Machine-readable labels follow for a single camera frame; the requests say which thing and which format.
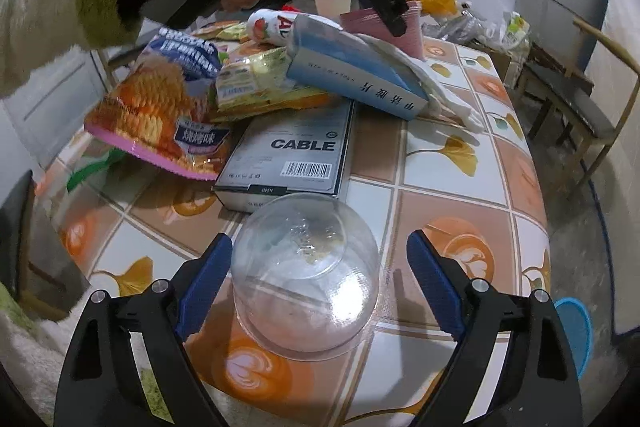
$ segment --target concrete floor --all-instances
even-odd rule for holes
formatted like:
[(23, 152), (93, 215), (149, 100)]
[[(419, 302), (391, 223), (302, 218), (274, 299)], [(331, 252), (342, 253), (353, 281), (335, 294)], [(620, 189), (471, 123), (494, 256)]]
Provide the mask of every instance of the concrete floor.
[[(538, 102), (524, 99), (516, 112), (525, 132), (529, 131)], [(551, 193), (558, 169), (572, 153), (568, 142), (556, 146), (562, 131), (559, 114), (550, 114), (536, 140), (529, 140), (548, 217), (551, 254), (552, 297), (572, 296), (584, 302), (594, 328), (591, 361), (580, 381), (584, 424), (588, 425), (616, 392), (629, 367), (640, 359), (640, 338), (611, 344), (611, 293), (609, 265), (602, 227), (588, 186), (570, 200)]]

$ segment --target white cup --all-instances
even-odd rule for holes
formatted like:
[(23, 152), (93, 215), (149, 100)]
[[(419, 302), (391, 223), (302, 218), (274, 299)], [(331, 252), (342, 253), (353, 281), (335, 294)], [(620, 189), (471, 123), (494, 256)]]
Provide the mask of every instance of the white cup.
[(315, 0), (318, 15), (340, 22), (340, 14), (351, 11), (351, 0)]

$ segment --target chip bag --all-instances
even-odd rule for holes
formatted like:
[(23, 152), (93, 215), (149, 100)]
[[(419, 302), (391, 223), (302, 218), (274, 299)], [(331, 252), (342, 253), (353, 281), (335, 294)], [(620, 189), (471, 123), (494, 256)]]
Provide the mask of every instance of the chip bag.
[(210, 88), (217, 111), (210, 121), (234, 121), (284, 108), (307, 109), (331, 102), (334, 95), (286, 77), (291, 59), (275, 48), (225, 65)]
[(211, 42), (162, 28), (84, 128), (168, 171), (215, 180), (232, 140), (228, 125), (209, 120), (209, 91), (221, 67)]

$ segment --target transparent plastic dome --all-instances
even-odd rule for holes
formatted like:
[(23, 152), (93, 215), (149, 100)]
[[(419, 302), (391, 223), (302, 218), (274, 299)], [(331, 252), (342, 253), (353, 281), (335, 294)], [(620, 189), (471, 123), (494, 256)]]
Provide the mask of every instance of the transparent plastic dome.
[(318, 194), (283, 196), (249, 216), (235, 241), (238, 319), (283, 357), (336, 357), (369, 330), (379, 270), (376, 241), (350, 207)]

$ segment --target tablecloth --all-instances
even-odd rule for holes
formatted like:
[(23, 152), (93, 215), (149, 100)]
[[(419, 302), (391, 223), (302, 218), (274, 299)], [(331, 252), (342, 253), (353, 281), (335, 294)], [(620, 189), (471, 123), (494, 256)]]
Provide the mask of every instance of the tablecloth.
[[(424, 230), (441, 255), (501, 292), (550, 288), (540, 187), (491, 59), (431, 39), (424, 51), (439, 80), (480, 111), (484, 131), (470, 133), (446, 117), (406, 122), (359, 108), (346, 203), (370, 226), (382, 256), (383, 294), (372, 335), (331, 360), (282, 359), (239, 326), (227, 278), (201, 331), (186, 343), (204, 382), (283, 418), (271, 419), (274, 425), (401, 426), (425, 402), (455, 342), (438, 329), (408, 267), (405, 242), (413, 230)], [(111, 296), (170, 279), (218, 232), (233, 238), (242, 227), (245, 216), (224, 209), (210, 183), (132, 157), (67, 193), (70, 173), (107, 151), (78, 132), (37, 196), (92, 285)], [(468, 419), (486, 411), (507, 345), (508, 337), (498, 336)], [(257, 425), (251, 407), (229, 399), (222, 409), (232, 425)]]

